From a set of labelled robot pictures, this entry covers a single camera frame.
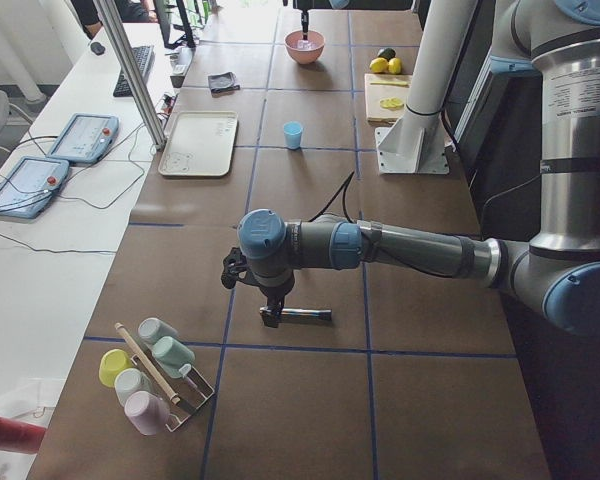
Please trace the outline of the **pink bowl with ice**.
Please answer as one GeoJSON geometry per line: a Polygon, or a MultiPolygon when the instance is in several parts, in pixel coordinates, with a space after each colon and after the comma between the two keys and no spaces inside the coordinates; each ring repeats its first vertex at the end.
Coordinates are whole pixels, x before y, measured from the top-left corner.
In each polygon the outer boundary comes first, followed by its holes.
{"type": "Polygon", "coordinates": [[[288,55],[300,65],[316,62],[323,52],[324,45],[324,36],[313,30],[309,30],[306,34],[297,30],[285,37],[285,48],[288,55]]]}

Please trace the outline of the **light blue cup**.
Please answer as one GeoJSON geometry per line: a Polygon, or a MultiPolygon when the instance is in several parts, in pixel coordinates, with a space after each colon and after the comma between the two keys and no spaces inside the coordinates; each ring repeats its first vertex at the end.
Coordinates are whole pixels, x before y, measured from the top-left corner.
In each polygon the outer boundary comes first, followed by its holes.
{"type": "Polygon", "coordinates": [[[297,150],[301,147],[303,125],[298,121],[289,121],[283,125],[285,146],[289,150],[297,150]]]}

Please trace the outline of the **pale cup on rack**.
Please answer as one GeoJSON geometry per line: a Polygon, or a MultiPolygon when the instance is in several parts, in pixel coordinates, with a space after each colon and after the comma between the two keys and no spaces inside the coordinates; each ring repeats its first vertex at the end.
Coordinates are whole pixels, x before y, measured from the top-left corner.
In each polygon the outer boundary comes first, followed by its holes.
{"type": "Polygon", "coordinates": [[[179,338],[178,331],[170,324],[157,317],[144,319],[137,328],[137,333],[142,342],[151,348],[158,340],[165,336],[179,338]]]}

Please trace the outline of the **pink cup on rack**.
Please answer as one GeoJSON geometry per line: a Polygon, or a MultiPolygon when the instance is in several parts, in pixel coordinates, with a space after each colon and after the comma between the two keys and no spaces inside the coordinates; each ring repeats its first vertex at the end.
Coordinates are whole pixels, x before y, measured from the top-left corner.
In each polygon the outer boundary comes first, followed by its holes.
{"type": "Polygon", "coordinates": [[[141,434],[150,436],[166,426],[170,408],[158,396],[147,391],[137,391],[126,400],[124,413],[141,434]]]}

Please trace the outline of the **grey white cup on rack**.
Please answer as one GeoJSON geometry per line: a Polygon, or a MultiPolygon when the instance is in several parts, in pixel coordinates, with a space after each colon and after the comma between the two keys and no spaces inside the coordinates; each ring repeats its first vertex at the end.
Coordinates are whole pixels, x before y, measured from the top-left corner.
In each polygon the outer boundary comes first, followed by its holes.
{"type": "Polygon", "coordinates": [[[125,406],[128,398],[136,392],[154,392],[147,374],[137,368],[127,368],[121,371],[114,380],[114,390],[122,407],[125,406]]]}

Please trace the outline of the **yellow cup on rack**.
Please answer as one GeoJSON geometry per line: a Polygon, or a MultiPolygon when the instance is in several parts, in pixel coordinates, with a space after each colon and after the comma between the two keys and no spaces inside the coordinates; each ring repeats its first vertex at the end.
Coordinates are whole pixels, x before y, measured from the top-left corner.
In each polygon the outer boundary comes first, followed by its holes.
{"type": "Polygon", "coordinates": [[[131,367],[132,362],[126,351],[111,349],[101,357],[98,371],[99,380],[105,387],[113,388],[117,376],[131,367]]]}

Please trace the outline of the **yellow lemon near avocado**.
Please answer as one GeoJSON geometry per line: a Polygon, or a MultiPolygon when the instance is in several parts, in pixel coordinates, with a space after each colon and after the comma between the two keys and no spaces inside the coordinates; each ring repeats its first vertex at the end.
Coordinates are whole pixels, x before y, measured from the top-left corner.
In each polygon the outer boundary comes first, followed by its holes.
{"type": "Polygon", "coordinates": [[[376,57],[369,64],[369,70],[374,74],[387,72],[389,61],[384,57],[376,57]]]}

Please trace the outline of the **grey folded cloth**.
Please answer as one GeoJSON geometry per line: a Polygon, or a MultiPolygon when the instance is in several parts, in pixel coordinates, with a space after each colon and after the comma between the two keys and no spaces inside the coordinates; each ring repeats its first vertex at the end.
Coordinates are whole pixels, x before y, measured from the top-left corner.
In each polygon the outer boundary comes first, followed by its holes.
{"type": "Polygon", "coordinates": [[[213,95],[240,89],[240,84],[233,72],[209,75],[207,80],[209,90],[213,95]]]}

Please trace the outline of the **bamboo cutting board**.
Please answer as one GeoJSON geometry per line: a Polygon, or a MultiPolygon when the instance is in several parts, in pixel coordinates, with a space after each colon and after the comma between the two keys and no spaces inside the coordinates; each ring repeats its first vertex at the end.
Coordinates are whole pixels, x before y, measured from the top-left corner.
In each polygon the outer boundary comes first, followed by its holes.
{"type": "Polygon", "coordinates": [[[365,108],[366,118],[369,121],[375,122],[395,122],[400,118],[406,110],[406,100],[409,95],[411,86],[410,75],[391,75],[391,74],[373,74],[367,73],[364,75],[364,94],[365,94],[365,108]],[[369,85],[372,80],[385,80],[385,81],[408,81],[410,86],[395,87],[395,86],[379,86],[369,85]],[[404,107],[399,110],[386,110],[380,107],[379,101],[383,98],[397,97],[404,101],[404,107]]]}

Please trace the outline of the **yellow plastic knife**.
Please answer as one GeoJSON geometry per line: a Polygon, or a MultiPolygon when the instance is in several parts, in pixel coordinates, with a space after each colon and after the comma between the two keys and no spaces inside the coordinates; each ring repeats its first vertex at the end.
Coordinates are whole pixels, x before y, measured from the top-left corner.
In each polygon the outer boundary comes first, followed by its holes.
{"type": "Polygon", "coordinates": [[[395,86],[395,87],[405,87],[408,88],[410,83],[408,81],[385,81],[385,80],[372,80],[369,82],[369,85],[379,85],[379,86],[395,86]]]}

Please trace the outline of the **cream bear tray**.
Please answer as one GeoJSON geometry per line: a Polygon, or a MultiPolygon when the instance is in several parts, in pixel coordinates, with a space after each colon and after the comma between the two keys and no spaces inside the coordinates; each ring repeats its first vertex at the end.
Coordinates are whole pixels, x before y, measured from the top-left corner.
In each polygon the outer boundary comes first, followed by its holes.
{"type": "Polygon", "coordinates": [[[231,168],[237,126],[238,115],[234,111],[179,113],[158,172],[167,177],[225,176],[231,168]]]}

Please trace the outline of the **far blue teach pendant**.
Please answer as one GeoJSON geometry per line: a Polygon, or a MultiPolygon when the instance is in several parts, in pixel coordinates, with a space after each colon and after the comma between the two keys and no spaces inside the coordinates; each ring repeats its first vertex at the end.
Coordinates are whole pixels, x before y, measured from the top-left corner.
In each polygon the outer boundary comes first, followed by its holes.
{"type": "Polygon", "coordinates": [[[116,140],[119,118],[110,115],[74,114],[46,156],[72,164],[94,164],[116,140]]]}

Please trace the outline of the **near blue teach pendant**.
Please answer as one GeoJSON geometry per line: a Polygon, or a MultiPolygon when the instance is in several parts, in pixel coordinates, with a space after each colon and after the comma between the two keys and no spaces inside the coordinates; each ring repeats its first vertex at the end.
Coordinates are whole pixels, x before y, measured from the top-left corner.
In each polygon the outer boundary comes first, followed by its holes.
{"type": "Polygon", "coordinates": [[[23,157],[0,183],[0,216],[37,217],[63,188],[70,167],[63,159],[23,157]]]}

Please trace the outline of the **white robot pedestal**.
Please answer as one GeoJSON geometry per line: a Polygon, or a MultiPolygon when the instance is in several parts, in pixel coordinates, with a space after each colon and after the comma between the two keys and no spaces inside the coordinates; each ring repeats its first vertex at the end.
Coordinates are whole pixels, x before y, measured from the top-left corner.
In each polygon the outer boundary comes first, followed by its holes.
{"type": "Polygon", "coordinates": [[[477,6],[477,0],[430,4],[404,114],[376,130],[381,174],[449,173],[440,115],[477,6]]]}

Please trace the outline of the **aluminium frame post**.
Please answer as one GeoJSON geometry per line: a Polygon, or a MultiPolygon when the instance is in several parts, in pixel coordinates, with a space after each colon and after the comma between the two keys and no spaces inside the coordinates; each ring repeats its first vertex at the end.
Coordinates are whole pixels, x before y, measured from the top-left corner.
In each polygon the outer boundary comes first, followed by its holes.
{"type": "Polygon", "coordinates": [[[113,0],[94,0],[94,5],[128,81],[134,102],[149,131],[153,145],[157,151],[162,151],[166,146],[167,139],[140,68],[135,61],[115,2],[113,0]]]}

